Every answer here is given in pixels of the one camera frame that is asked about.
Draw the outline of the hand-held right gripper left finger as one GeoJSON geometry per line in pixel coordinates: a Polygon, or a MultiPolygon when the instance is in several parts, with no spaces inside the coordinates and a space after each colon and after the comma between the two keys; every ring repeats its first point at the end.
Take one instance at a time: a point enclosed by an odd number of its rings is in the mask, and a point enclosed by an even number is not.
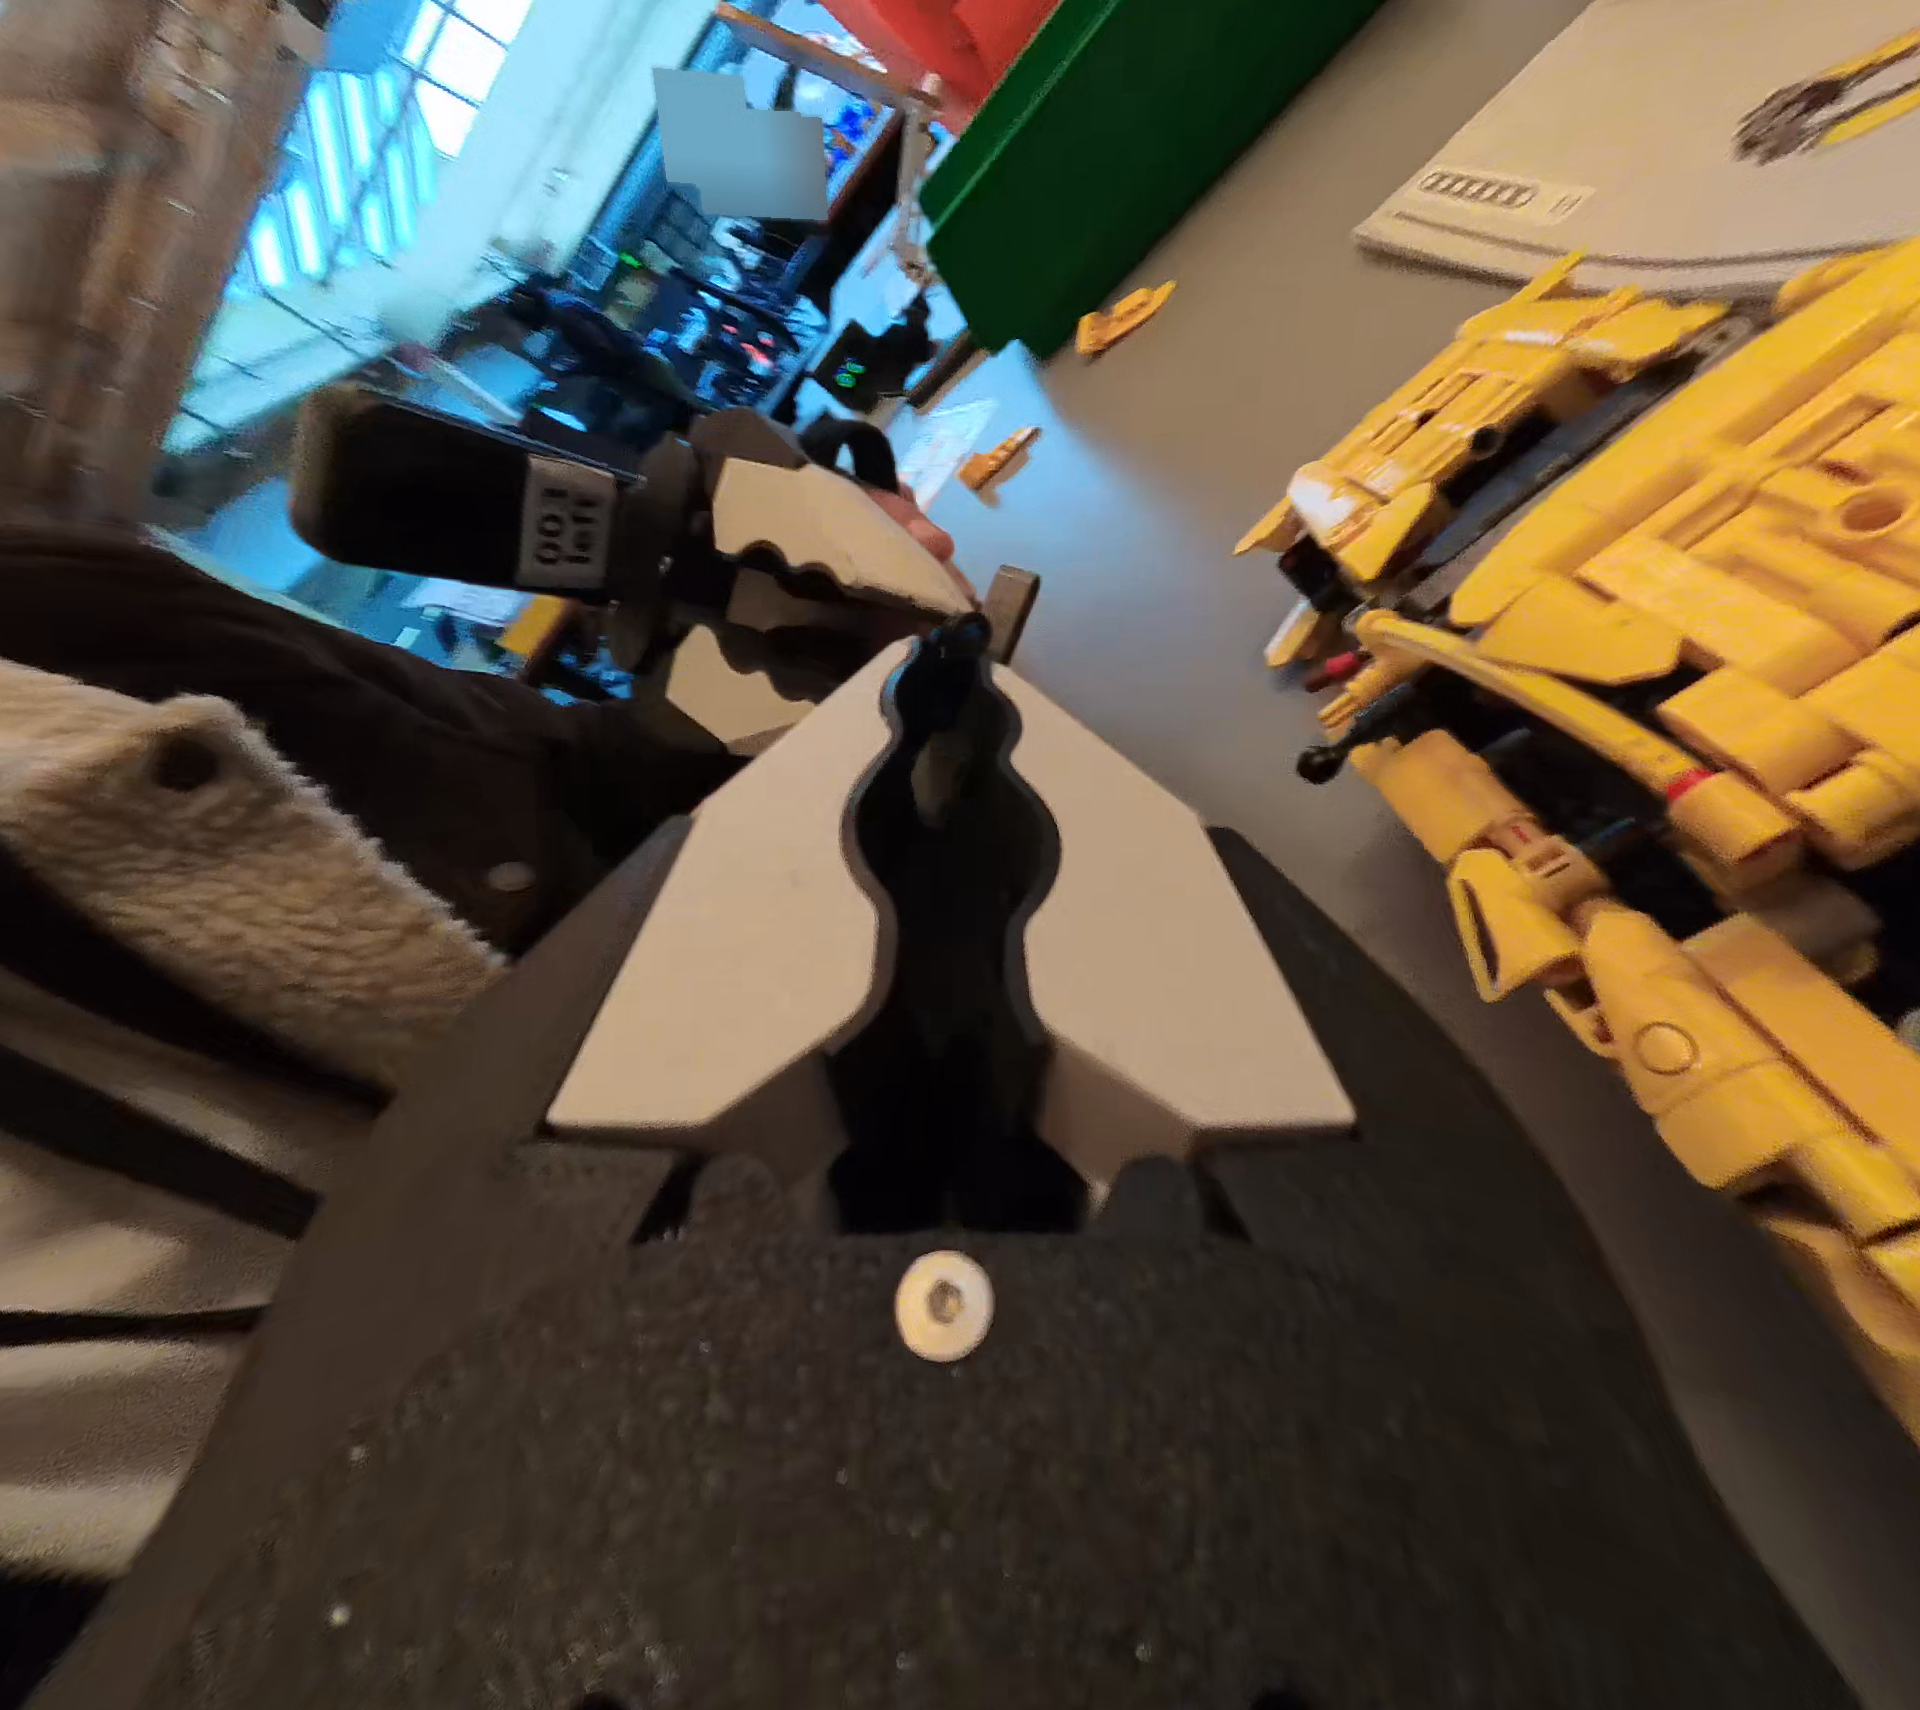
{"type": "Polygon", "coordinates": [[[848,1140],[825,1060],[892,968],[851,811],[894,744],[885,688],[907,653],[885,648],[697,807],[544,1111],[554,1136],[823,1184],[848,1140]]]}

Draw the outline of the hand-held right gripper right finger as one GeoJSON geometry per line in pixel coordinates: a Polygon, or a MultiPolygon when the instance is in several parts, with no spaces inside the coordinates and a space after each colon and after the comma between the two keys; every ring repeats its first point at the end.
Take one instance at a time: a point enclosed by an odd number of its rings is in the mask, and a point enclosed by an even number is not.
{"type": "Polygon", "coordinates": [[[1194,807],[1008,666],[958,720],[961,1193],[1067,1230],[1129,1165],[1356,1126],[1194,807]]]}

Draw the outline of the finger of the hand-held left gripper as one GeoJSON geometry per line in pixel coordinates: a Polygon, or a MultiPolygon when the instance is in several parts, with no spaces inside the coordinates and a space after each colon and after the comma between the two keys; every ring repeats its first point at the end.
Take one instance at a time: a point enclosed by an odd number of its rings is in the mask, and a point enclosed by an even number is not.
{"type": "Polygon", "coordinates": [[[875,688],[906,659],[906,640],[802,636],[825,651],[786,648],[779,632],[697,626],[671,651],[663,700],[732,754],[761,754],[843,690],[875,688]]]}
{"type": "Polygon", "coordinates": [[[724,454],[710,500],[712,548],[751,569],[817,575],[862,602],[910,605],[958,619],[976,610],[975,592],[943,569],[843,471],[724,454]]]}

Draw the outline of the wooden board on white arm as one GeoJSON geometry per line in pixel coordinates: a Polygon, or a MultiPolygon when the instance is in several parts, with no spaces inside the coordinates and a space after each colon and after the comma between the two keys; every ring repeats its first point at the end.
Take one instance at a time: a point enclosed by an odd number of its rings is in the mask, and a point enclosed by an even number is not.
{"type": "Polygon", "coordinates": [[[926,71],[920,80],[913,80],[875,62],[875,55],[862,45],[838,48],[834,42],[799,35],[724,0],[717,3],[712,20],[742,48],[761,49],[796,71],[820,75],[834,88],[892,114],[897,133],[892,257],[913,291],[926,291],[940,277],[926,254],[920,185],[934,158],[934,127],[944,121],[940,79],[926,71]]]}

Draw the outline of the person's left hand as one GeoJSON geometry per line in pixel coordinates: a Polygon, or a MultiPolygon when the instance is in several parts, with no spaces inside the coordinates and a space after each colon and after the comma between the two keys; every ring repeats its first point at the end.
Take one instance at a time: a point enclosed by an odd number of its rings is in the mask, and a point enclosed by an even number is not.
{"type": "Polygon", "coordinates": [[[862,484],[862,491],[892,518],[907,536],[913,536],[943,569],[954,561],[952,533],[936,526],[920,502],[906,491],[884,491],[875,484],[862,484]]]}

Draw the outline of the brown fleece-lined jacket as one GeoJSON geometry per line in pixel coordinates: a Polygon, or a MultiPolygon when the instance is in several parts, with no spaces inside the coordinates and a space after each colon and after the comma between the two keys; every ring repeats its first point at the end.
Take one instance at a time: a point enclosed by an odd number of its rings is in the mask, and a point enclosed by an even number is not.
{"type": "Polygon", "coordinates": [[[745,757],[259,599],[124,528],[2,526],[2,1005],[393,1096],[745,757]]]}

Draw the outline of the green plastic bin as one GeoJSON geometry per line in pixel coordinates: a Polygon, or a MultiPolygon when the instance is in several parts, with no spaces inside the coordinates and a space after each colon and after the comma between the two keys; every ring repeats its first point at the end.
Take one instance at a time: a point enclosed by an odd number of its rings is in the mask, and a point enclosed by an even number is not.
{"type": "Polygon", "coordinates": [[[1384,0],[1061,0],[930,169],[976,351],[1059,351],[1384,0]]]}

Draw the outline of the white striped shirt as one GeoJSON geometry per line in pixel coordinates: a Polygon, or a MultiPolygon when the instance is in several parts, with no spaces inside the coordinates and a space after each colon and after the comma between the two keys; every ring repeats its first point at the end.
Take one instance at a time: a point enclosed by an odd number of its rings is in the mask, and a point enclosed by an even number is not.
{"type": "Polygon", "coordinates": [[[2,973],[2,1578],[127,1567],[374,1118],[2,973]]]}

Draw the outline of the yellow toy brick car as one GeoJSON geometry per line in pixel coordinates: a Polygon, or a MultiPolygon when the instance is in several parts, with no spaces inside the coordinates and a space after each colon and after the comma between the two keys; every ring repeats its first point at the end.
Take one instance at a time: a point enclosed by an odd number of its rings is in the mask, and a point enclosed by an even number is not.
{"type": "Polygon", "coordinates": [[[1444,877],[1917,1432],[1917,241],[1466,318],[1236,545],[1444,877]]]}

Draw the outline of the open instruction booklet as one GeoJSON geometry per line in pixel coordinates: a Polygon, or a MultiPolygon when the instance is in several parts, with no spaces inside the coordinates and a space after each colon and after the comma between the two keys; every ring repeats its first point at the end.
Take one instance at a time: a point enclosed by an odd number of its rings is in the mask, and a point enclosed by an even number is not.
{"type": "Polygon", "coordinates": [[[1593,0],[1355,228],[1659,294],[1768,294],[1914,234],[1917,0],[1593,0]]]}

